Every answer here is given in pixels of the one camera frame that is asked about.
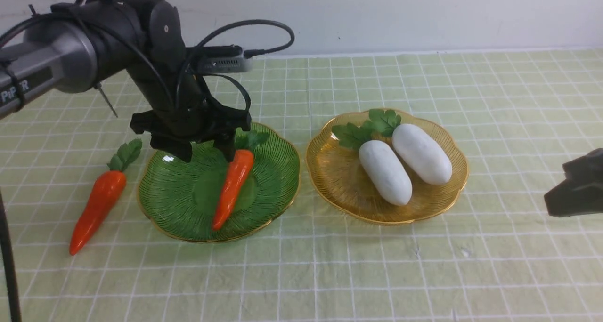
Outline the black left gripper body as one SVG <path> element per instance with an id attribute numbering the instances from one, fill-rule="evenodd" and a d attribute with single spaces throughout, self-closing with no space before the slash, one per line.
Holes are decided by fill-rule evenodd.
<path id="1" fill-rule="evenodd" d="M 136 113 L 130 121 L 130 129 L 136 135 L 149 133 L 152 146 L 185 146 L 211 140 L 229 146 L 234 144 L 237 129 L 250 130 L 251 99 L 245 96 L 244 101 L 244 108 L 232 108 L 213 97 L 205 97 L 194 107 L 173 112 Z"/>

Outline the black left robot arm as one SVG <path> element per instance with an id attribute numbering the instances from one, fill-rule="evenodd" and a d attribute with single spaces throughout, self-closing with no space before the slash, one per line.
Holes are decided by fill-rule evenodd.
<path id="1" fill-rule="evenodd" d="M 237 129 L 251 128 L 249 110 L 222 105 L 189 74 L 193 54 L 165 0 L 54 4 L 1 37 L 1 116 L 52 89 L 82 93 L 127 72 L 151 107 L 132 115 L 136 135 L 148 133 L 152 148 L 185 162 L 194 142 L 212 141 L 232 161 Z"/>

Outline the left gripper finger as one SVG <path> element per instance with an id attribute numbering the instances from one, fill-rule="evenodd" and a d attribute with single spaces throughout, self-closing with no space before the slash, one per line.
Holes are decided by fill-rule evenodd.
<path id="1" fill-rule="evenodd" d="M 228 130 L 214 137 L 214 147 L 222 153 L 227 162 L 232 162 L 236 154 L 236 131 Z"/>
<path id="2" fill-rule="evenodd" d="M 170 154 L 185 163 L 190 163 L 193 156 L 192 145 L 188 141 L 175 140 L 158 134 L 151 134 L 150 144 L 155 150 Z"/>

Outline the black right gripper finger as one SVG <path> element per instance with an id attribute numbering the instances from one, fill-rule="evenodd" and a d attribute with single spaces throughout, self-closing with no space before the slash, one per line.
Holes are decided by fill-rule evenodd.
<path id="1" fill-rule="evenodd" d="M 549 216 L 572 217 L 603 212 L 603 185 L 599 181 L 579 184 L 566 179 L 545 193 Z"/>

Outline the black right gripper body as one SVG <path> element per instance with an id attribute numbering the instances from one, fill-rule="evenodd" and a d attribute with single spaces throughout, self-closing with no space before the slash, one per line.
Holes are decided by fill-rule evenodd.
<path id="1" fill-rule="evenodd" d="M 582 203 L 603 197 L 603 149 L 596 148 L 563 164 L 571 198 Z"/>

